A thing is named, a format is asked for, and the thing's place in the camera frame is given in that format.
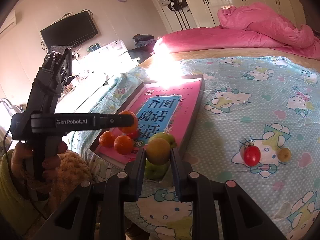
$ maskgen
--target bed sheet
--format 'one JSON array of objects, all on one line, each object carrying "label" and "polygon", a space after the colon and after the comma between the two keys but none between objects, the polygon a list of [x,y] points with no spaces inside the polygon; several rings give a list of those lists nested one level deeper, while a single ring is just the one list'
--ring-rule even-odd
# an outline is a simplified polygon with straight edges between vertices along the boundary
[{"label": "bed sheet", "polygon": [[[203,74],[205,91],[185,160],[211,180],[235,180],[288,239],[300,239],[319,213],[319,73],[283,57],[228,57],[181,60],[184,74]],[[114,113],[148,79],[144,69],[124,74],[93,112]],[[96,182],[119,170],[88,148],[99,131],[78,132],[81,152]],[[241,154],[254,143],[261,160],[245,165]],[[283,147],[288,162],[278,159]],[[160,239],[191,239],[192,205],[180,203],[174,188],[145,181],[126,216]]]}]

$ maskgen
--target yellow sleeve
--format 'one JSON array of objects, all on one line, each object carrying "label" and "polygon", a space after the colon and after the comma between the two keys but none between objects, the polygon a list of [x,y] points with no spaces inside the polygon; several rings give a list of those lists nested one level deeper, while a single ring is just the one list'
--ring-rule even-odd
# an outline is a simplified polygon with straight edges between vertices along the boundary
[{"label": "yellow sleeve", "polygon": [[[11,159],[12,152],[13,150],[8,151],[9,159]],[[42,210],[46,203],[47,201],[39,201],[35,202],[35,205]],[[5,155],[0,163],[0,213],[21,235],[26,233],[39,215],[30,201],[24,199],[14,187]]]}]

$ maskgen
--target human hand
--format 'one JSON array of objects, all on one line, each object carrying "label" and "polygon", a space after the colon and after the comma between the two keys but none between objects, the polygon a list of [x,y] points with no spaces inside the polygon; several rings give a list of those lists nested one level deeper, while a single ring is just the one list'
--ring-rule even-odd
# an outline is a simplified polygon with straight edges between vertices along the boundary
[{"label": "human hand", "polygon": [[[58,145],[58,152],[57,153],[63,153],[68,149],[65,142],[61,141]],[[17,143],[16,147],[14,148],[14,151],[12,153],[11,157],[11,171],[13,176],[18,179],[19,181],[23,181],[22,177],[22,161],[23,159],[31,158],[33,155],[33,149],[30,145],[27,145],[25,143]],[[52,180],[55,180],[58,175],[57,168],[60,166],[61,160],[58,155],[46,158],[42,162],[42,167],[44,168],[44,172],[42,173],[43,178],[50,182]]]}]

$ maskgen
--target television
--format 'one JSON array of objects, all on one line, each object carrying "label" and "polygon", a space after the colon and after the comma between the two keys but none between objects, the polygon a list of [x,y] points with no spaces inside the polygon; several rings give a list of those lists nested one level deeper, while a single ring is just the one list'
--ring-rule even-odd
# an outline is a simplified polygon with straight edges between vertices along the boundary
[{"label": "television", "polygon": [[74,48],[98,34],[88,11],[64,18],[41,31],[44,43],[50,49],[52,45],[73,46]]}]

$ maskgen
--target pink comforter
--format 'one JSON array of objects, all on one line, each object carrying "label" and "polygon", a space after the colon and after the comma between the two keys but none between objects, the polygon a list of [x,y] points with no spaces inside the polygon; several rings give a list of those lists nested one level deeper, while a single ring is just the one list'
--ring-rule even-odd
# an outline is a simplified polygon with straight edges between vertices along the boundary
[{"label": "pink comforter", "polygon": [[273,48],[320,60],[320,40],[308,25],[297,29],[288,19],[263,3],[218,11],[219,26],[170,33],[157,41],[162,49],[188,52],[223,48]]}]

